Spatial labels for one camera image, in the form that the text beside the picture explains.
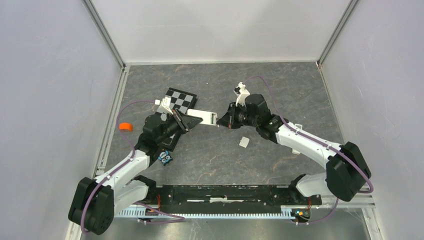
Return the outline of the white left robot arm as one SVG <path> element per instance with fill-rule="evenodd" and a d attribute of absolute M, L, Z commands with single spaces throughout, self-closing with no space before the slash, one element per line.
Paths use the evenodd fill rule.
<path fill-rule="evenodd" d="M 186 134 L 203 119 L 173 109 L 162 120 L 152 114 L 144 121 L 135 147 L 120 163 L 96 178 L 79 181 L 68 212 L 68 219 L 83 231 L 103 234 L 114 217 L 130 205 L 143 201 L 153 203 L 157 190 L 154 181 L 137 174 L 149 168 L 161 156 L 161 143 L 175 134 Z"/>

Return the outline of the white remote control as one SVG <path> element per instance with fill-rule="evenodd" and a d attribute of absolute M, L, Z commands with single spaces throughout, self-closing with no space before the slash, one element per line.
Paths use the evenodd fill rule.
<path fill-rule="evenodd" d="M 197 118 L 202 118 L 201 125 L 217 126 L 218 114 L 216 112 L 188 109 L 187 115 Z"/>

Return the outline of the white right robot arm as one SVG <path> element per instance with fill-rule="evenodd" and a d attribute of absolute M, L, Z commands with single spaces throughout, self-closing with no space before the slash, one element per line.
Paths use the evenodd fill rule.
<path fill-rule="evenodd" d="M 272 114 L 261 94 L 249 95 L 244 105 L 231 102 L 217 124 L 229 129 L 253 127 L 263 139 L 292 148 L 324 168 L 323 173 L 301 174 L 291 181 L 288 196 L 295 204 L 326 194 L 349 202 L 371 178 L 356 144 L 327 141 L 297 128 L 287 119 Z"/>

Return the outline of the white battery cover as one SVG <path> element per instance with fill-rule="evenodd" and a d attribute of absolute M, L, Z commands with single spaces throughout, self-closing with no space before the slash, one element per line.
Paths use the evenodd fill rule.
<path fill-rule="evenodd" d="M 239 142 L 239 146 L 242 148 L 247 148 L 247 146 L 249 145 L 250 139 L 248 137 L 242 137 L 240 142 Z"/>

